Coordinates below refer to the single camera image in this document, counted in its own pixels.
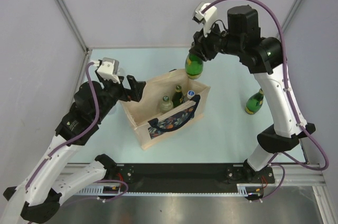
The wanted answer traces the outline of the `green glass bottle back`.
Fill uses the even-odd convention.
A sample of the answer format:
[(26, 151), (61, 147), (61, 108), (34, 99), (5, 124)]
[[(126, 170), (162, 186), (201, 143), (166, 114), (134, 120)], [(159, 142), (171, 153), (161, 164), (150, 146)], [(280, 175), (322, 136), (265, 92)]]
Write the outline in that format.
[(185, 60), (185, 72), (190, 79), (198, 79), (203, 72), (203, 60), (189, 53)]

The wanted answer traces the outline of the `clear glass bottle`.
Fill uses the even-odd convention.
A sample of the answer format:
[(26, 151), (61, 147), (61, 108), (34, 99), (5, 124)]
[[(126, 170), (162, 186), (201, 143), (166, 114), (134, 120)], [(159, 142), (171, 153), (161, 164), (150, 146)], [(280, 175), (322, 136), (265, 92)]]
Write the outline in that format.
[(159, 110), (162, 114), (172, 110), (174, 108), (173, 102), (170, 100), (169, 96), (163, 96), (160, 104)]

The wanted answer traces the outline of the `beige canvas tote bag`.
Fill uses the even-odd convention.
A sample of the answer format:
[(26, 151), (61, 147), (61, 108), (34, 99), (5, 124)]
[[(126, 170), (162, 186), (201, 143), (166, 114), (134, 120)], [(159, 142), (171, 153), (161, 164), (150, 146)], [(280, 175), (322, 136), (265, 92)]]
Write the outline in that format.
[[(183, 94), (192, 90), (195, 96), (162, 113), (160, 101), (164, 96), (172, 98), (178, 85)], [(209, 86), (190, 79), (184, 69), (177, 69), (148, 80), (140, 102), (121, 101), (120, 104), (140, 147), (146, 150), (201, 119), (209, 91)]]

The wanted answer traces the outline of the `blue label water bottle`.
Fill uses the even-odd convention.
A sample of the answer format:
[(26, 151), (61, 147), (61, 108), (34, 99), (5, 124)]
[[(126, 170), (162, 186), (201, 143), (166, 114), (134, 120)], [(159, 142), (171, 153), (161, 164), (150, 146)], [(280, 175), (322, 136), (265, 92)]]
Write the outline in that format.
[(184, 102), (191, 100), (195, 96), (195, 92), (193, 90), (189, 90), (187, 94), (184, 96)]

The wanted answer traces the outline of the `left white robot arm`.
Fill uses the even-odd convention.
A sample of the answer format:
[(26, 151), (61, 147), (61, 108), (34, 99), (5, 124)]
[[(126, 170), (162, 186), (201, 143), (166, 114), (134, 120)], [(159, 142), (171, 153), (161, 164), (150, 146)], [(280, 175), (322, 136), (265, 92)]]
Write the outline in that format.
[(116, 177), (116, 163), (101, 154), (82, 170), (58, 180), (68, 161), (86, 145), (113, 106), (118, 101), (139, 102), (146, 86), (144, 81), (130, 75), (126, 77), (129, 89), (123, 86), (122, 76), (98, 74), (97, 78), (98, 81), (89, 79), (79, 87), (69, 112), (57, 126), (51, 144), (31, 174), (20, 185), (4, 191), (8, 204), (1, 223), (18, 223), (20, 219), (45, 223), (81, 189)]

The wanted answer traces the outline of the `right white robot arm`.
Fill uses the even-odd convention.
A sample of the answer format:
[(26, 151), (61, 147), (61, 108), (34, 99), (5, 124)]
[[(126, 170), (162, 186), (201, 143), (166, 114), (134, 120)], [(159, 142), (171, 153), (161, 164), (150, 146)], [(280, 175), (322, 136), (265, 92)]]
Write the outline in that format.
[(292, 90), (283, 70), (281, 42), (261, 37), (258, 12), (249, 5), (236, 6), (227, 11), (227, 18), (228, 27), (221, 31), (217, 8), (201, 3), (193, 19), (203, 29), (194, 34), (189, 52), (203, 61), (219, 53), (237, 56), (263, 90), (274, 123), (258, 134), (258, 146), (243, 163), (245, 179), (257, 182), (274, 154), (292, 150), (316, 128), (303, 117), (297, 102), (288, 100)]

